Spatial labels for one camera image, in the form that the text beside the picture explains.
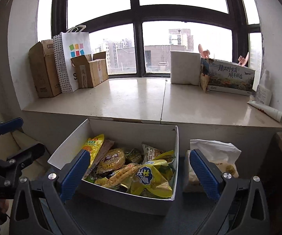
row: hand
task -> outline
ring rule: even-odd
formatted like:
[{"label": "hand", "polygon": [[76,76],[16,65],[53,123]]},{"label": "hand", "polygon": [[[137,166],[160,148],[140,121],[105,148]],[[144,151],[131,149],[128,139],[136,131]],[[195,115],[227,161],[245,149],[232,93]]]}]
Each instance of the hand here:
[{"label": "hand", "polygon": [[9,208],[9,202],[6,199],[0,199],[0,209],[3,214],[7,212]]}]

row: screw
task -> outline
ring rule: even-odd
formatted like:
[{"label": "screw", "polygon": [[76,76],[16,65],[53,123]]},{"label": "screw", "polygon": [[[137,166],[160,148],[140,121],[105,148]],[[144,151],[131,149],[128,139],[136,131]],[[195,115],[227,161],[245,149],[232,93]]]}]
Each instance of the screw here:
[{"label": "screw", "polygon": [[223,177],[225,178],[225,179],[231,179],[231,174],[230,173],[228,173],[228,172],[225,172],[224,174],[223,174]]},{"label": "screw", "polygon": [[10,181],[9,180],[5,180],[4,181],[4,186],[10,186]]},{"label": "screw", "polygon": [[260,181],[260,178],[259,178],[258,176],[254,176],[254,177],[253,177],[253,180],[254,180],[255,182],[259,182],[259,181]]},{"label": "screw", "polygon": [[26,177],[22,177],[19,181],[20,181],[20,183],[24,183],[24,182],[27,181],[27,178]]},{"label": "screw", "polygon": [[48,178],[52,180],[52,179],[55,179],[56,176],[57,176],[57,175],[56,175],[55,173],[51,173],[51,174],[48,176]]}]

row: window frame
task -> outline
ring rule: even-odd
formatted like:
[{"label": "window frame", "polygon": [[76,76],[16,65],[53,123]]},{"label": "window frame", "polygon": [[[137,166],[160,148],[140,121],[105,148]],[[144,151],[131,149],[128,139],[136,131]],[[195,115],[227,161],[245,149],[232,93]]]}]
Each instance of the window frame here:
[{"label": "window frame", "polygon": [[[52,36],[67,31],[68,0],[52,0]],[[226,0],[228,14],[212,9],[174,4],[140,5],[130,0],[131,8],[81,23],[84,32],[92,33],[109,27],[133,24],[137,73],[114,74],[109,78],[170,77],[170,73],[146,73],[142,23],[149,21],[182,21],[219,26],[232,31],[232,61],[249,52],[249,33],[260,33],[259,24],[248,25],[243,0]]]}]

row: snack box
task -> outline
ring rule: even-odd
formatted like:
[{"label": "snack box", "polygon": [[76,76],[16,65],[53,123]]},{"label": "snack box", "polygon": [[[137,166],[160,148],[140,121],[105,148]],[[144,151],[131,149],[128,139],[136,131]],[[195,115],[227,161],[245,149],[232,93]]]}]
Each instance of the snack box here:
[{"label": "snack box", "polygon": [[174,150],[176,159],[173,162],[175,173],[169,184],[173,189],[170,199],[153,199],[132,194],[126,194],[82,180],[77,188],[81,194],[95,200],[111,204],[127,210],[165,216],[171,207],[175,195],[178,175],[178,127],[173,125],[127,123],[106,120],[86,119],[57,148],[48,163],[58,169],[71,162],[81,150],[86,140],[104,133],[105,138],[115,141],[117,147],[138,148],[142,143],[163,151]]}]

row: window sill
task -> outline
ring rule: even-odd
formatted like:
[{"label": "window sill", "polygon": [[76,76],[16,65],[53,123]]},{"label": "window sill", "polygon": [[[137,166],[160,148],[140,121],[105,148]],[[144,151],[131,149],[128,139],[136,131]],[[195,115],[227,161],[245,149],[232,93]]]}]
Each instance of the window sill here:
[{"label": "window sill", "polygon": [[38,99],[23,110],[117,121],[282,128],[247,104],[249,96],[204,93],[165,78],[109,79],[95,88]]}]

